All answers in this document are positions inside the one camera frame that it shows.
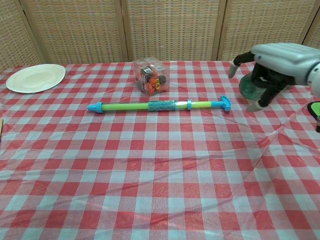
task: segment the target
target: plastic container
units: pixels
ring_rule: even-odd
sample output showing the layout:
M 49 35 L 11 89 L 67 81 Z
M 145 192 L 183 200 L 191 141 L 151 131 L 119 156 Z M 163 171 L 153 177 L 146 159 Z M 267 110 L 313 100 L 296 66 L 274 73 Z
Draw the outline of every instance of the plastic container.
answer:
M 169 91 L 169 70 L 154 57 L 133 61 L 133 70 L 142 92 L 154 95 Z
M 252 83 L 252 72 L 243 76 L 239 83 L 239 89 L 242 96 L 249 100 L 259 100 L 265 92 L 265 88 L 259 88 Z

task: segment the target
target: wooden frame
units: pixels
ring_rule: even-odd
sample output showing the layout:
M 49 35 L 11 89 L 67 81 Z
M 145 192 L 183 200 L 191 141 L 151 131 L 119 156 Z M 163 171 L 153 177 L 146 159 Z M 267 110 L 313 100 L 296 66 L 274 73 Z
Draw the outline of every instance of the wooden frame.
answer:
M 314 6 L 313 6 L 313 9 L 312 9 L 312 11 L 310 13 L 310 16 L 309 16 L 308 20 L 306 21 L 306 24 L 305 24 L 305 26 L 304 26 L 304 28 L 303 28 L 303 30 L 301 32 L 301 36 L 300 36 L 300 38 L 298 40 L 299 44 L 302 44 L 304 42 L 304 40 L 305 40 L 305 38 L 306 38 L 306 36 L 308 34 L 308 30 L 314 24 L 313 21 L 316 21 L 315 18 L 317 17 L 317 15 L 319 15 L 319 13 L 317 14 L 317 12 L 319 11 L 319 8 L 320 8 L 320 1 L 316 1 Z
M 24 24 L 24 27 L 25 27 L 27 33 L 29 34 L 29 37 L 30 37 L 30 39 L 31 39 L 31 41 L 32 41 L 32 43 L 34 45 L 34 48 L 35 48 L 35 51 L 36 51 L 38 57 L 40 58 L 40 61 L 42 63 L 46 63 L 47 60 L 46 60 L 45 55 L 44 55 L 43 47 L 39 45 L 37 39 L 35 38 L 35 35 L 34 35 L 32 29 L 31 29 L 31 26 L 29 25 L 29 22 L 28 22 L 25 14 L 24 14 L 24 11 L 22 9 L 21 4 L 19 3 L 19 0 L 13 0 L 13 2 L 16 5 L 16 9 L 17 9 L 19 15 L 21 16 L 21 20 L 22 20 L 22 22 Z
M 132 50 L 132 38 L 131 38 L 131 30 L 130 30 L 130 22 L 129 22 L 128 5 L 127 5 L 127 0 L 120 0 L 120 1 L 122 6 L 122 14 L 123 16 L 125 16 L 123 17 L 123 24 L 124 24 L 125 42 L 126 42 L 128 60 L 132 62 L 134 58 L 134 54 Z
M 226 5 L 229 0 L 220 0 L 219 2 L 219 9 L 218 9 L 218 16 L 216 19 L 215 31 L 214 31 L 214 40 L 213 40 L 213 48 L 212 48 L 212 55 L 211 61 L 216 61 L 219 52 L 219 45 L 221 40 L 222 34 L 222 27 L 225 19 L 225 11 Z
M 221 34 L 219 38 L 219 45 L 218 45 L 217 54 L 216 54 L 216 60 L 218 61 L 222 59 L 222 54 L 224 51 L 224 45 L 225 45 L 225 39 L 227 35 L 227 28 L 229 24 L 231 9 L 232 9 L 232 0 L 226 0 L 223 21 L 221 26 Z
M 41 35 L 38 32 L 38 28 L 35 25 L 34 19 L 32 17 L 31 11 L 29 9 L 28 4 L 26 3 L 26 0 L 20 0 L 21 5 L 23 6 L 25 16 L 27 17 L 26 21 L 28 22 L 28 25 L 30 25 L 30 30 L 33 32 L 33 36 L 35 38 L 35 41 L 38 43 L 39 46 L 41 46 L 41 52 L 42 56 L 45 59 L 46 63 L 50 63 L 50 57 L 48 52 L 46 51 L 46 48 L 44 47 L 44 43 L 41 39 Z
M 305 39 L 303 41 L 304 45 L 309 45 L 310 44 L 310 42 L 311 42 L 311 40 L 312 40 L 316 30 L 317 30 L 318 25 L 320 25 L 320 8 L 318 9 L 318 12 L 317 12 L 317 14 L 316 14 L 316 16 L 315 16 L 315 18 L 314 18 L 314 20 L 312 22 L 312 25 L 311 25 L 311 27 L 309 28 L 309 31 L 306 34 L 306 37 L 305 37 Z
M 127 41 L 126 41 L 124 16 L 122 14 L 123 9 L 122 9 L 121 0 L 115 0 L 114 7 L 115 7 L 116 23 L 118 27 L 122 58 L 124 62 L 128 62 L 129 56 L 128 56 Z

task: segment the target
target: green cup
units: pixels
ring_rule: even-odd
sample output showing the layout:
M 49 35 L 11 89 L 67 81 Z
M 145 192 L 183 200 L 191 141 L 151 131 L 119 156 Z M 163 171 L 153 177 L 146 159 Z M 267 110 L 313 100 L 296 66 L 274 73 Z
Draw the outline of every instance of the green cup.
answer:
M 252 72 L 243 76 L 239 83 L 239 89 L 242 96 L 249 100 L 259 100 L 266 89 L 257 87 L 252 83 Z

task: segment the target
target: green object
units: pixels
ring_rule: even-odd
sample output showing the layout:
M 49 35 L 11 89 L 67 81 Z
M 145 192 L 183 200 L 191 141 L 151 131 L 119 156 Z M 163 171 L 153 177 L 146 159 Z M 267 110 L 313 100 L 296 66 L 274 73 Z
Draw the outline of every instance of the green object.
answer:
M 211 101 L 194 101 L 191 103 L 192 108 L 195 109 L 202 109 L 202 108 L 211 108 Z M 187 102 L 186 101 L 178 101 L 176 103 L 177 109 L 187 109 Z
M 315 119 L 320 116 L 320 101 L 310 102 L 307 108 Z
M 143 110 L 148 109 L 148 103 L 112 103 L 103 104 L 102 111 L 123 111 L 123 110 Z
M 266 89 L 253 85 L 251 79 L 252 72 L 243 76 L 239 83 L 239 89 L 242 96 L 249 100 L 259 100 Z

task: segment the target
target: label sticker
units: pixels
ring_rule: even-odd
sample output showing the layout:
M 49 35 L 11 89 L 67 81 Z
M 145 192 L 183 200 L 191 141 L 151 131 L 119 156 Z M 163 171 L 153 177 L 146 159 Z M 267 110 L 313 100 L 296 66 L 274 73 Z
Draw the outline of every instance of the label sticker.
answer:
M 176 101 L 149 101 L 148 111 L 175 111 Z
M 151 69 L 150 67 L 145 67 L 145 68 L 143 69 L 143 71 L 144 71 L 146 74 L 152 73 L 152 69 Z
M 155 69 L 156 69 L 157 71 L 162 71 L 162 70 L 165 69 L 165 67 L 164 67 L 164 66 L 156 66 Z
M 146 93 L 147 90 L 146 90 L 146 76 L 145 75 L 142 75 L 141 78 L 140 78 L 140 88 L 141 90 Z
M 159 78 L 157 78 L 155 80 L 155 84 L 156 84 L 156 89 L 159 90 L 160 89 L 160 80 L 159 80 Z

